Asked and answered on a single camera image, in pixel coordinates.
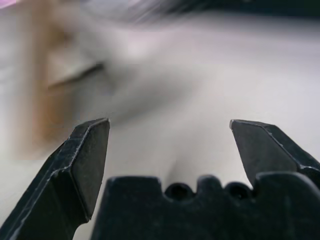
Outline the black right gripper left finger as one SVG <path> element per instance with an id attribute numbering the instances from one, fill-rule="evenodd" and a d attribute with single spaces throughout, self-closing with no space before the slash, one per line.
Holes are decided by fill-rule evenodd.
<path id="1" fill-rule="evenodd" d="M 94 213 L 110 122 L 79 124 L 48 157 L 0 227 L 0 240 L 73 240 Z"/>

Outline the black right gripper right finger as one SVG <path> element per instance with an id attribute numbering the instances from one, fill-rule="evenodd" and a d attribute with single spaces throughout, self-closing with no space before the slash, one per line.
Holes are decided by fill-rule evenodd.
<path id="1" fill-rule="evenodd" d="M 233 119 L 229 127 L 251 184 L 260 173 L 297 172 L 320 186 L 320 162 L 276 125 Z"/>

